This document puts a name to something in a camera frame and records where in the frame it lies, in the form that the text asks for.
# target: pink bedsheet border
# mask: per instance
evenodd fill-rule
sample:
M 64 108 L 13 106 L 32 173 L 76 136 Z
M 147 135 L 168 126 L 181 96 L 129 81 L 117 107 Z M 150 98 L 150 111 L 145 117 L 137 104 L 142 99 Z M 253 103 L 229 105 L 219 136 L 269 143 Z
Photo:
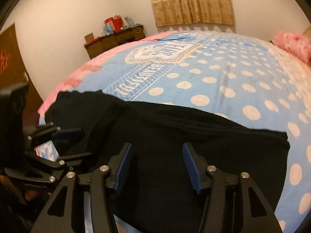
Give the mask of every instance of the pink bedsheet border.
M 48 98 L 43 102 L 43 104 L 38 109 L 38 113 L 40 115 L 40 118 L 44 117 L 46 111 L 49 109 L 49 107 L 55 102 L 57 94 L 60 91 L 68 91 L 69 89 L 76 88 L 82 83 L 82 79 L 92 72 L 97 72 L 102 68 L 102 65 L 110 58 L 118 54 L 119 52 L 125 51 L 131 47 L 137 46 L 144 42 L 152 42 L 157 41 L 158 38 L 169 36 L 176 32 L 182 32 L 183 30 L 178 31 L 167 31 L 167 32 L 161 32 L 156 35 L 152 35 L 150 37 L 144 38 L 140 41 L 134 41 L 131 43 L 127 43 L 121 46 L 117 46 L 113 49 L 110 49 L 100 55 L 98 55 L 96 58 L 93 58 L 92 60 L 88 61 L 86 64 L 81 66 L 79 69 L 74 71 L 72 74 L 69 75 L 62 83 L 60 83 L 48 96 Z

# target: white polka dot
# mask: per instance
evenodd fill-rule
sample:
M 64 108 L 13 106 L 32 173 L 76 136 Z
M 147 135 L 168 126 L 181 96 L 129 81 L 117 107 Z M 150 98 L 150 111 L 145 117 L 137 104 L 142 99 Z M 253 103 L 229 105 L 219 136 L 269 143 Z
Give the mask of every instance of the white polka dot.
M 300 94 L 299 92 L 296 92 L 295 95 L 296 95 L 299 99 L 302 98 L 302 96 L 301 96 L 301 94 Z
M 241 63 L 242 63 L 243 65 L 251 66 L 251 64 L 248 63 L 247 61 L 241 61 Z
M 272 101 L 265 100 L 265 106 L 272 111 L 279 112 L 279 109 Z
M 280 99 L 279 99 L 279 102 L 280 102 L 285 108 L 287 108 L 287 109 L 290 108 L 290 104 L 289 104 L 287 101 L 285 101 L 284 99 L 280 98 Z
M 273 75 L 273 76 L 275 77 L 275 73 L 272 72 L 271 70 L 268 70 L 268 73 L 271 74 L 271 75 Z
M 264 82 L 259 82 L 259 85 L 261 86 L 261 87 L 263 87 L 265 90 L 270 90 L 271 88 L 270 88 L 270 86 L 267 84 L 267 83 L 264 83 Z
M 205 83 L 215 83 L 217 81 L 217 79 L 214 77 L 204 77 L 202 79 L 202 81 Z
M 224 96 L 226 96 L 228 98 L 235 97 L 235 92 L 230 88 L 226 88 L 225 86 L 221 86 L 220 91 L 223 93 Z
M 296 96 L 295 96 L 293 93 L 290 93 L 290 95 L 288 96 L 288 98 L 289 98 L 291 101 L 297 101 L 297 98 L 296 98 Z
M 307 117 L 302 113 L 299 113 L 299 119 L 306 124 L 308 123 Z
M 210 99 L 206 95 L 195 95 L 191 97 L 191 103 L 196 106 L 206 106 L 209 102 Z
M 256 92 L 256 89 L 252 85 L 249 85 L 249 84 L 243 84 L 242 88 L 248 92 L 251 92 L 251 93 Z
M 292 164 L 290 168 L 290 183 L 298 185 L 302 178 L 302 168 L 299 164 Z
M 284 231 L 285 227 L 286 227 L 286 222 L 284 220 L 279 221 L 279 225 L 281 227 L 281 230 Z
M 256 70 L 256 71 L 257 71 L 257 73 L 259 73 L 259 74 L 261 74 L 261 75 L 266 75 L 266 73 L 263 72 L 263 71 L 261 71 L 261 70 Z
M 189 70 L 189 73 L 192 73 L 192 74 L 200 74 L 200 73 L 201 73 L 201 70 L 200 70 L 200 69 L 197 69 L 197 68 L 194 68 L 194 69 Z
M 303 195 L 299 202 L 298 212 L 300 215 L 307 212 L 309 210 L 311 204 L 311 193 L 306 193 Z
M 228 119 L 228 120 L 229 120 L 229 118 L 228 118 L 225 114 L 215 113 L 215 115 L 218 115 L 218 116 L 224 117 L 224 118 L 226 118 L 226 119 Z
M 245 106 L 242 112 L 250 120 L 258 120 L 260 118 L 260 112 L 253 106 Z
M 213 69 L 213 70 L 220 69 L 220 68 L 221 68 L 220 65 L 211 65 L 210 66 L 210 69 Z
M 207 61 L 206 60 L 199 60 L 198 63 L 201 63 L 201 64 L 206 64 Z
M 275 81 L 273 81 L 272 84 L 273 84 L 276 88 L 278 88 L 278 89 L 281 89 L 281 88 L 282 88 L 282 86 L 281 86 L 279 83 L 275 82 Z
M 175 79 L 175 78 L 179 77 L 179 74 L 178 73 L 170 73 L 166 77 L 170 78 L 170 79 Z
M 171 103 L 171 102 L 168 102 L 168 103 L 162 103 L 162 104 L 165 104 L 165 105 L 174 105 L 174 103 Z
M 227 72 L 227 71 L 224 71 L 224 74 L 225 74 L 225 76 L 227 76 L 229 79 L 235 79 L 235 78 L 236 78 L 236 75 L 235 75 L 235 74 L 229 73 L 229 72 Z
M 181 81 L 181 82 L 177 83 L 176 87 L 179 89 L 189 89 L 192 87 L 192 85 L 189 81 L 185 80 L 185 81 Z
M 116 223 L 118 233 L 126 233 L 125 229 L 119 224 Z
M 236 66 L 236 64 L 231 63 L 231 62 L 226 62 L 226 64 L 227 64 L 228 66 L 231 66 L 231 67 L 235 67 L 235 66 Z
M 290 132 L 293 134 L 294 137 L 298 137 L 300 135 L 300 129 L 298 125 L 289 122 L 287 127 L 290 129 Z
M 253 74 L 249 71 L 241 71 L 241 74 L 246 75 L 246 76 L 253 76 Z
M 189 66 L 189 63 L 181 63 L 181 64 L 179 64 L 179 66 L 186 67 L 186 66 Z
M 311 163 L 311 145 L 308 145 L 307 147 L 307 159 L 309 163 Z
M 153 88 L 153 89 L 150 89 L 148 91 L 149 95 L 152 95 L 152 96 L 157 96 L 157 95 L 160 95 L 162 94 L 164 91 L 163 88 Z

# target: wooden cabinet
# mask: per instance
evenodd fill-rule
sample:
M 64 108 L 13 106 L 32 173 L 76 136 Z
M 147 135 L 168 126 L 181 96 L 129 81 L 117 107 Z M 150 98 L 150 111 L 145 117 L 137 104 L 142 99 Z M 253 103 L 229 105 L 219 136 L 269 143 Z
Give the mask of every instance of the wooden cabinet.
M 27 105 L 23 112 L 23 122 L 24 125 L 37 125 L 39 119 L 37 110 L 43 101 L 30 80 L 24 66 L 16 40 L 14 24 L 0 35 L 0 53 L 1 51 L 6 53 L 8 62 L 3 69 L 0 69 L 0 89 L 18 82 L 24 82 L 28 79 L 29 92 L 27 96 Z
M 141 25 L 139 27 L 122 30 L 112 35 L 98 37 L 91 42 L 84 44 L 84 47 L 87 50 L 89 57 L 93 59 L 99 54 L 116 46 L 122 45 L 126 42 L 138 41 L 144 38 L 144 26 Z

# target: red decoration on door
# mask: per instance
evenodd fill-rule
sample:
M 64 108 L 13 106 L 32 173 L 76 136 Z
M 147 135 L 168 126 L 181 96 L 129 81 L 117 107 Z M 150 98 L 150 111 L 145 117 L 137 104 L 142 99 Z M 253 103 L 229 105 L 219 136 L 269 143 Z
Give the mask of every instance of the red decoration on door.
M 8 68 L 10 58 L 11 58 L 10 53 L 7 53 L 5 50 L 1 50 L 1 53 L 0 53 L 0 74 L 3 73 L 3 71 Z

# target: wooden drawer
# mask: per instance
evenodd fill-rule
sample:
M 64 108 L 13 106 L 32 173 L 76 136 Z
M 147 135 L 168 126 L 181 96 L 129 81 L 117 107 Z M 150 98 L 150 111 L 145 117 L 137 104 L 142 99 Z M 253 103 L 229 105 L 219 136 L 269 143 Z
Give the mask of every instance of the wooden drawer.
M 91 59 L 97 57 L 99 54 L 105 51 L 102 41 L 96 41 L 86 47 L 86 50 Z
M 104 48 L 105 48 L 106 50 L 118 46 L 118 42 L 117 42 L 115 36 L 107 36 L 107 37 L 105 37 L 105 38 L 102 40 L 102 43 L 103 43 Z
M 144 27 L 141 26 L 141 27 L 133 28 L 133 32 L 134 32 L 136 41 L 145 38 Z
M 122 32 L 120 34 L 118 34 L 116 36 L 116 40 L 119 44 L 122 44 L 124 42 L 126 42 L 127 40 L 134 38 L 134 32 L 133 31 L 126 31 L 126 32 Z

